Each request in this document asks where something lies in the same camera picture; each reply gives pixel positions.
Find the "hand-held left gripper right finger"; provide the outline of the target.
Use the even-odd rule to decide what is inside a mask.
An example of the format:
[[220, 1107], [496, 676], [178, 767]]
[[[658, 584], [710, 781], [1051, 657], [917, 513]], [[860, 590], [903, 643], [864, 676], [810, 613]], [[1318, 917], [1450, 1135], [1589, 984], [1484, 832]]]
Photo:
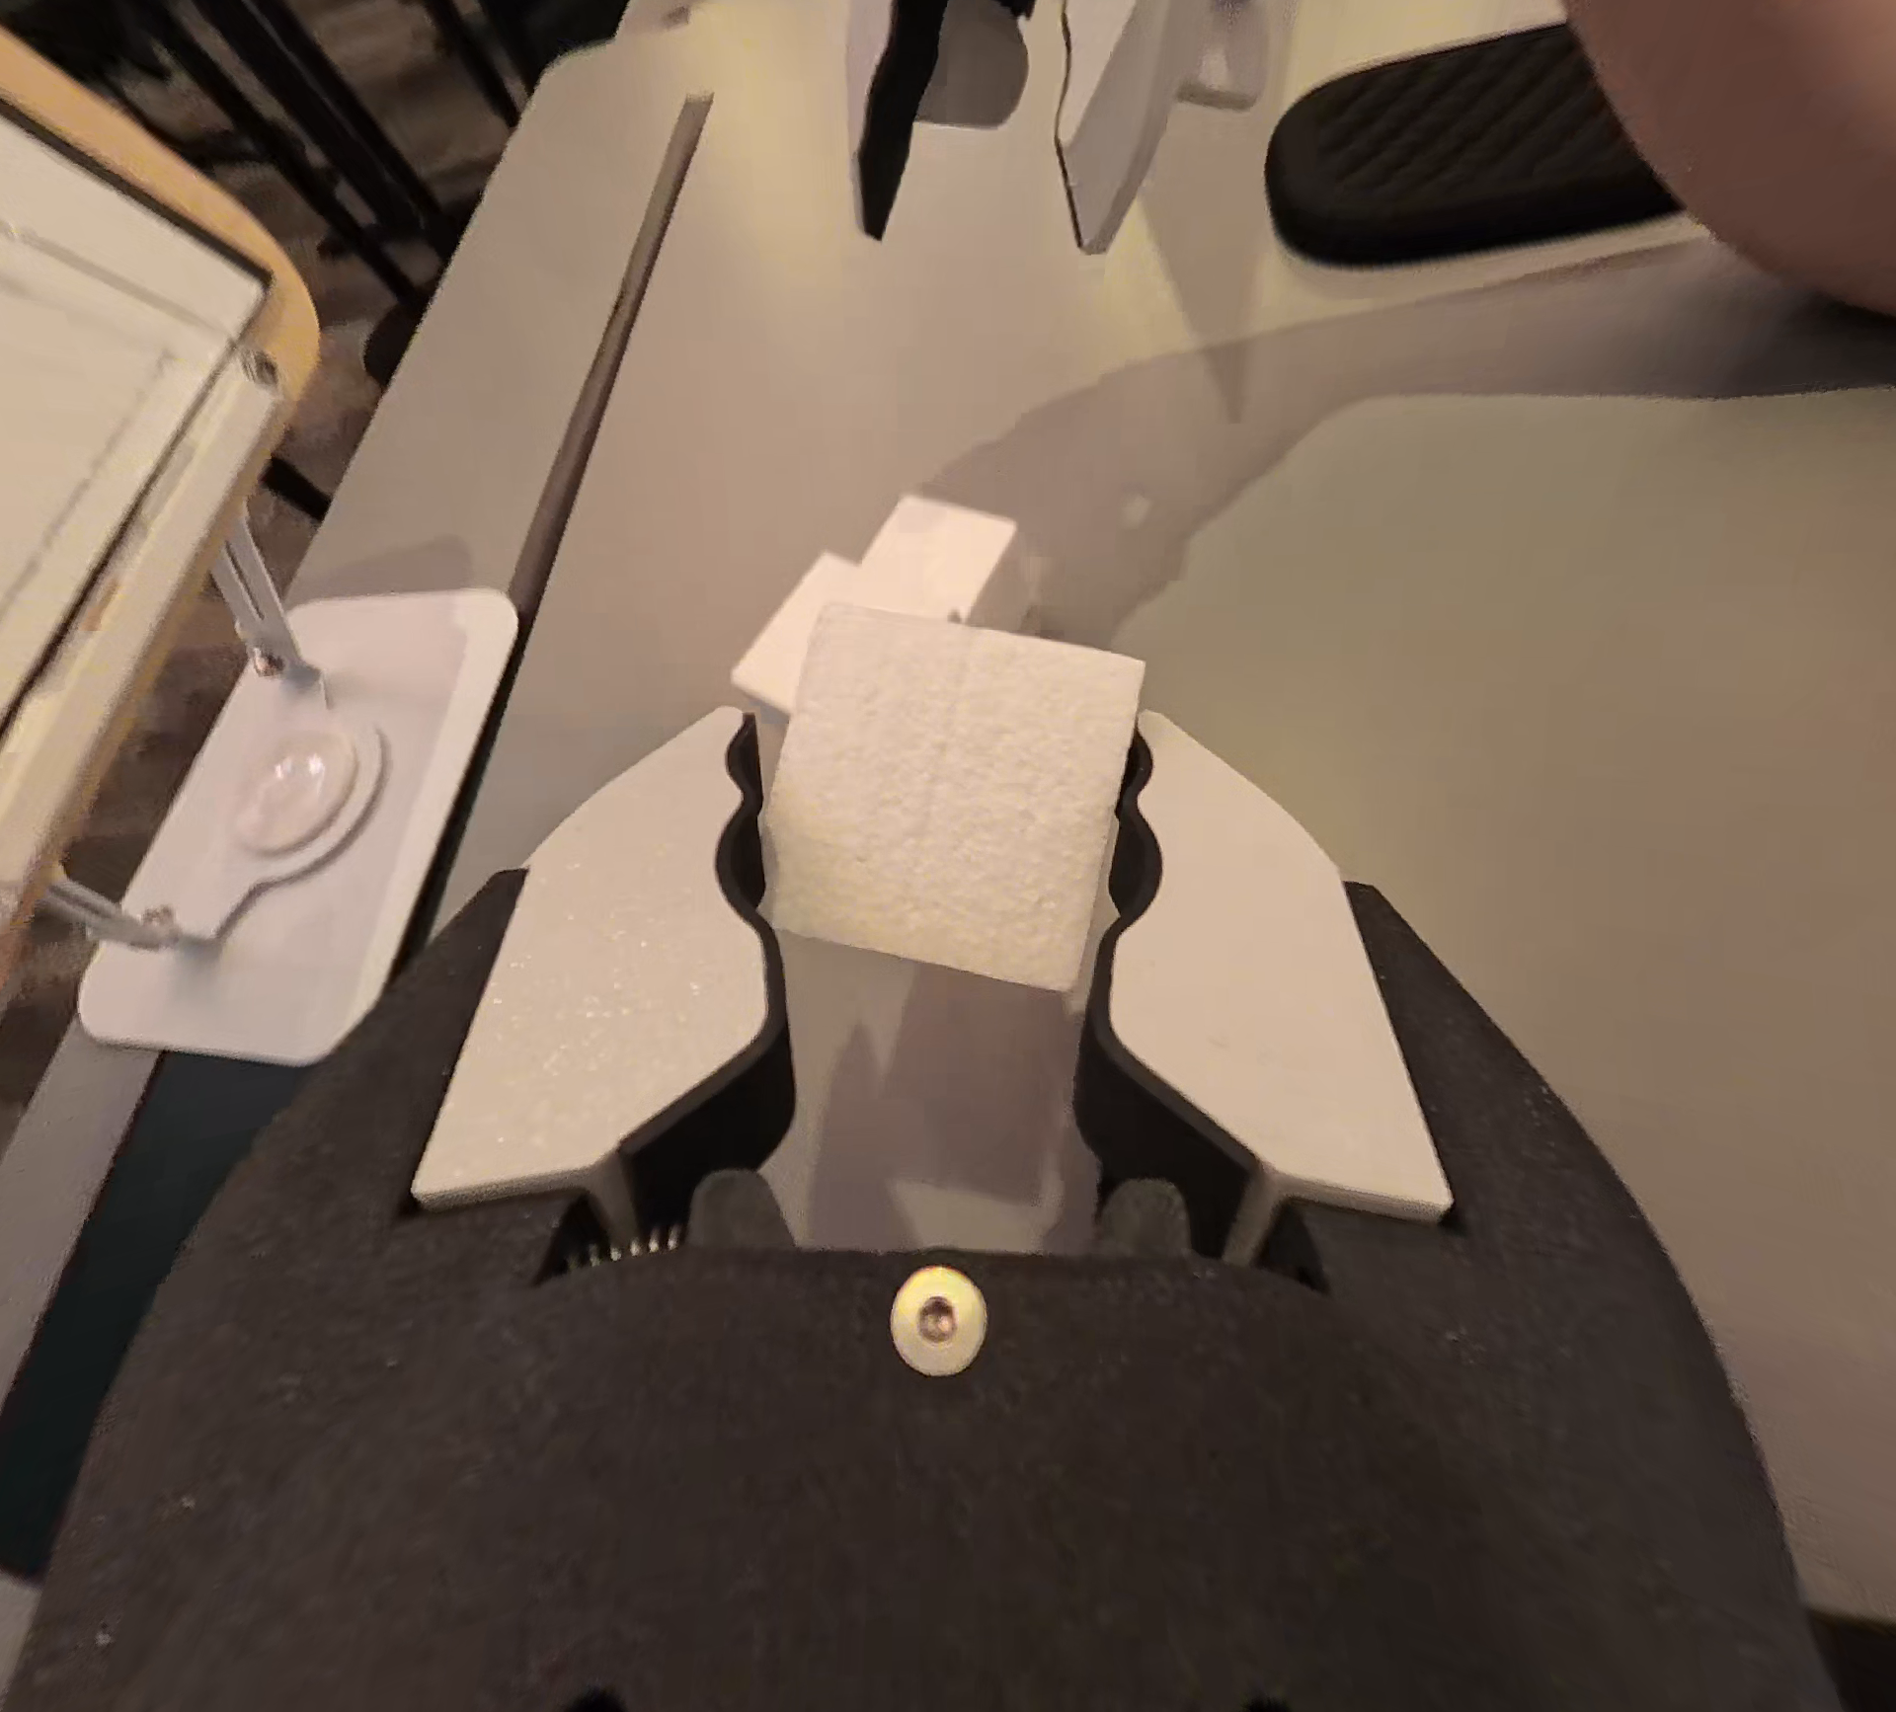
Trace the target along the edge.
[[1150, 1186], [1213, 1261], [1304, 1206], [1441, 1225], [1454, 1186], [1326, 848], [1158, 710], [1113, 817], [1077, 1046], [1097, 1223]]

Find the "black wrist rest pad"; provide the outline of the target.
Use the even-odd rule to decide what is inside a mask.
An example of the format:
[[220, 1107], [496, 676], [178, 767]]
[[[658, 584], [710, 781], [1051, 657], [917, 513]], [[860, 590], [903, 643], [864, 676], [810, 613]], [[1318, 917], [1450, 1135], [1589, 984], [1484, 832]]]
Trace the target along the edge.
[[1265, 195], [1283, 244], [1334, 268], [1431, 264], [1681, 208], [1565, 19], [1324, 80], [1273, 127]]

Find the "black desk legs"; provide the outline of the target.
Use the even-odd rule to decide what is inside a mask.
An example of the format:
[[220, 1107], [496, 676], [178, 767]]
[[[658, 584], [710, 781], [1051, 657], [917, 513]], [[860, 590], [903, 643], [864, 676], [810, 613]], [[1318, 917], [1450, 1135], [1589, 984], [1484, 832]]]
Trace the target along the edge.
[[435, 281], [398, 248], [419, 244], [443, 268], [475, 201], [451, 201], [423, 177], [291, 1], [113, 1], [382, 283], [390, 317], [417, 323]]

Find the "wooden board document stand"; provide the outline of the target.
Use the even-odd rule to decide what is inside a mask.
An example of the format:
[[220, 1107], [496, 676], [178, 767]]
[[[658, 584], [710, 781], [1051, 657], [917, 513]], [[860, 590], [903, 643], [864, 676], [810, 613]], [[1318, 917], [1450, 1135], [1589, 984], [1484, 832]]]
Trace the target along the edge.
[[[96, 943], [86, 1032], [307, 1063], [384, 988], [512, 655], [493, 586], [289, 607], [250, 509], [321, 319], [250, 208], [5, 33], [5, 986]], [[214, 584], [246, 653], [127, 894], [72, 846]]]

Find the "printed instruction sheet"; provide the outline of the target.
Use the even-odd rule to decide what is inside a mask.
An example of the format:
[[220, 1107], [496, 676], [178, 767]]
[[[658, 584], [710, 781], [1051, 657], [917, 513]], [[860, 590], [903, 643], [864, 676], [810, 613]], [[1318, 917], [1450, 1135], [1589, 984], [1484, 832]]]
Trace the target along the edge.
[[259, 262], [5, 110], [5, 714], [52, 661], [269, 287]]

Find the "white foam cube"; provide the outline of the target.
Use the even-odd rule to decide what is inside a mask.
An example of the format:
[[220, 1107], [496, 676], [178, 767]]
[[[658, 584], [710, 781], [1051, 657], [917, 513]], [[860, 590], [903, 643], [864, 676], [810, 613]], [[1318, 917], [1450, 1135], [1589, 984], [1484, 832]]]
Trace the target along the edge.
[[763, 819], [771, 921], [1073, 988], [1144, 682], [1115, 649], [822, 609]]
[[858, 566], [858, 605], [1026, 633], [1036, 572], [1020, 524], [1004, 514], [909, 491]]
[[733, 690], [759, 712], [791, 720], [818, 619], [830, 605], [852, 603], [860, 578], [856, 560], [820, 552], [731, 667]]

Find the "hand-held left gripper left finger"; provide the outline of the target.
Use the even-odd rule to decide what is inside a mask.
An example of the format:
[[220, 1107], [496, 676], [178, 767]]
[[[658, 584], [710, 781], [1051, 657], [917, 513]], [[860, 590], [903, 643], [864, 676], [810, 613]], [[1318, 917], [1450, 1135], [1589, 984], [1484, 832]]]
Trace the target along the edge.
[[682, 1237], [700, 1182], [795, 1123], [763, 917], [755, 718], [720, 706], [534, 848], [412, 1180], [425, 1210], [568, 1194], [619, 1253]]

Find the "person's right forearm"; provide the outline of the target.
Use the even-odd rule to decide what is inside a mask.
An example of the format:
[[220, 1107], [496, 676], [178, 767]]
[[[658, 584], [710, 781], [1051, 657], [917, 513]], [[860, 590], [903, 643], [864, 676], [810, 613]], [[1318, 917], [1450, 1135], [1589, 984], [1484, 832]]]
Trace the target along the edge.
[[1632, 141], [1721, 242], [1895, 311], [1895, 0], [1563, 0]]

